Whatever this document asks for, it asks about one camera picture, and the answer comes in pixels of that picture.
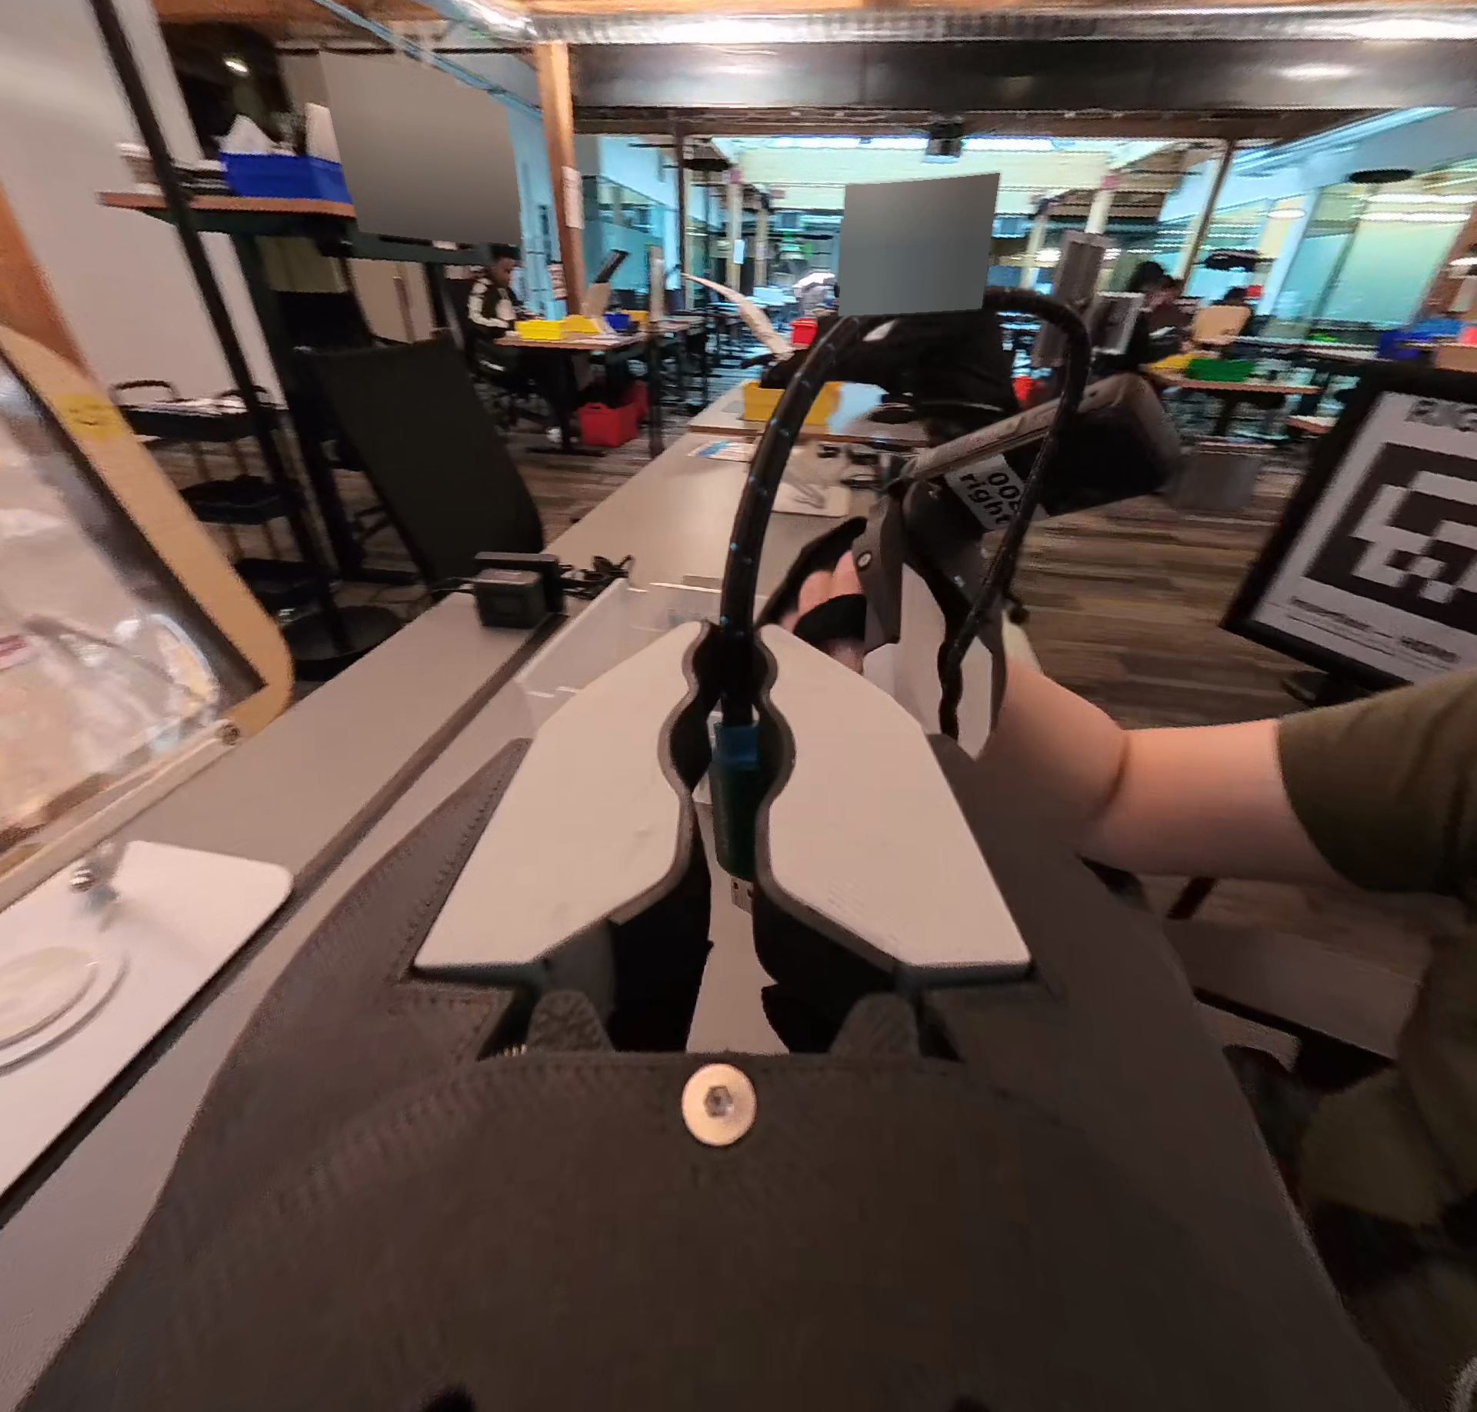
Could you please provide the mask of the black hdmi cable green plug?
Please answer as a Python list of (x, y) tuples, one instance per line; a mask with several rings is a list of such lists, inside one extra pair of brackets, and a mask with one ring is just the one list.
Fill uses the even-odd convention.
[[(959, 707), (964, 693), (964, 660), (977, 643), (982, 625), (999, 613), (1006, 586), (1016, 569), (1030, 518), (1041, 497), (1044, 478), (1057, 450), (1059, 434), (1076, 415), (1091, 366), (1089, 334), (1080, 315), (1048, 295), (1024, 288), (986, 288), (982, 308), (1003, 315), (1027, 315), (1063, 337), (1064, 379), (1051, 427), (1024, 482), (1024, 493), (1003, 539), (995, 550), (981, 589), (953, 628), (952, 640), (938, 656), (941, 693), (939, 728), (943, 736), (959, 736)], [(844, 316), (857, 333), (874, 322), (896, 318)], [(771, 779), (761, 775), (761, 739), (754, 714), (758, 675), (754, 651), (753, 599), (758, 561), (771, 521), (778, 485), (810, 405), (826, 379), (829, 359), (842, 345), (842, 334), (829, 337), (821, 352), (804, 362), (787, 384), (778, 407), (765, 423), (746, 479), (735, 519), (719, 599), (718, 732), (709, 771), (715, 856), (733, 880), (757, 880), (757, 830), (761, 802)]]

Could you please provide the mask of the wooden board clear cover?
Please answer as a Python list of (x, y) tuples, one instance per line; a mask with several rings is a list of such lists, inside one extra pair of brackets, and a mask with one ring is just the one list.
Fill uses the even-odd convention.
[(285, 711), (285, 639), (83, 366), (1, 204), (2, 905)]

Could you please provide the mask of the person's right hand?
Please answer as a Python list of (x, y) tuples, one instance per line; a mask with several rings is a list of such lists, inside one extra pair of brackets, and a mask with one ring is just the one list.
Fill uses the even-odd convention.
[(865, 521), (851, 518), (801, 547), (754, 617), (755, 629), (782, 628), (842, 667), (864, 676), (874, 618), (861, 582), (857, 547)]

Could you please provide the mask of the black rolling cart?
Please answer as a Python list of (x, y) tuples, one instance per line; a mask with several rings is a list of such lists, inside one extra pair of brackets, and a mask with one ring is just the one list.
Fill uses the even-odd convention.
[(290, 526), (303, 493), (264, 461), (239, 391), (187, 397), (141, 379), (114, 384), (107, 398), (263, 610), (283, 628), (318, 614), (331, 583), (304, 561)]

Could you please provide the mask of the black framed marker board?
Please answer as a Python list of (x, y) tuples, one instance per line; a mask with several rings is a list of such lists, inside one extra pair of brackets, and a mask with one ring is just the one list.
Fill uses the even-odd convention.
[(1304, 703), (1475, 665), (1475, 376), (1371, 363), (1223, 629), (1308, 671)]

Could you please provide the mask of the black power adapter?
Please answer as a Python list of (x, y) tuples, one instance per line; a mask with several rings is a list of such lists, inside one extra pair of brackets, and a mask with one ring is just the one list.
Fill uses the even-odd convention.
[(466, 586), (485, 629), (534, 629), (565, 613), (565, 567), (549, 553), (478, 553)]

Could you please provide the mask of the blue plastic bin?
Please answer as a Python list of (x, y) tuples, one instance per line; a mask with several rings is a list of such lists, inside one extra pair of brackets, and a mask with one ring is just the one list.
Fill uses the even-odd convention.
[(222, 152), (231, 192), (240, 199), (352, 205), (341, 163), (285, 152)]

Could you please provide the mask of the wooden shelf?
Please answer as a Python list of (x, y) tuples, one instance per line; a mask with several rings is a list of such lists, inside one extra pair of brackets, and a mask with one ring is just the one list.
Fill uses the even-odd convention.
[[(174, 212), (158, 191), (100, 191), (97, 204), (104, 209), (175, 222)], [(328, 201), (240, 199), (231, 195), (186, 198), (186, 213), (197, 229), (231, 236), (297, 236), (345, 233), (356, 223), (352, 204)]]

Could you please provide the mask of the white stand base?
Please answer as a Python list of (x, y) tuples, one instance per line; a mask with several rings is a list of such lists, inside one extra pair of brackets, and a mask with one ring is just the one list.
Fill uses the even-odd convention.
[(82, 867), (2, 909), (1, 1190), (83, 1120), (286, 903), (288, 868), (125, 843), (97, 888)]

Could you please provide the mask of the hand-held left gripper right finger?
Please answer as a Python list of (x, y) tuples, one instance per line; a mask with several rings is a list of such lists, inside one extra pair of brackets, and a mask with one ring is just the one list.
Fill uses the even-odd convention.
[(918, 721), (785, 629), (761, 647), (779, 739), (754, 838), (765, 899), (904, 983), (1024, 977), (1024, 937)]

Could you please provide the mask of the grey waste bin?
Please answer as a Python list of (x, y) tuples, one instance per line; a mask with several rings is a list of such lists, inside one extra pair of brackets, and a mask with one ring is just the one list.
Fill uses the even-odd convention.
[(1258, 443), (1204, 440), (1186, 450), (1170, 501), (1186, 515), (1227, 517), (1244, 511), (1264, 465)]

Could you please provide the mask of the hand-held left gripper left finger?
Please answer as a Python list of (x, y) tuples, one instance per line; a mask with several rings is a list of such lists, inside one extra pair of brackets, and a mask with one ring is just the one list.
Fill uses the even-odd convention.
[(538, 727), (413, 963), (455, 980), (611, 980), (609, 928), (666, 899), (689, 871), (691, 791), (705, 757), (673, 753), (696, 708), (682, 622), (598, 675)]

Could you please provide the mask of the clear plastic organizer box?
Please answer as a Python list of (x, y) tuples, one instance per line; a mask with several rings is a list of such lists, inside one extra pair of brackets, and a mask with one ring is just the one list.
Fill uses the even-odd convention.
[(620, 579), (572, 614), (513, 678), (533, 736), (573, 696), (683, 622), (718, 610), (718, 582), (684, 578), (637, 587)]

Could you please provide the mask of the black panel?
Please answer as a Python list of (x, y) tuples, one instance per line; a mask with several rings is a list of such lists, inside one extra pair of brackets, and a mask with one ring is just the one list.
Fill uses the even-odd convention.
[(545, 553), (535, 503), (449, 338), (295, 363), (425, 586), (477, 574), (485, 553)]

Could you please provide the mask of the person's right forearm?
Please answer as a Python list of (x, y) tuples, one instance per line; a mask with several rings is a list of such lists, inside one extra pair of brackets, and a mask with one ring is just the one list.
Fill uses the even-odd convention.
[(1335, 881), (1283, 784), (1275, 720), (1130, 731), (1007, 658), (984, 756), (1037, 781), (1080, 857), (1147, 878)]

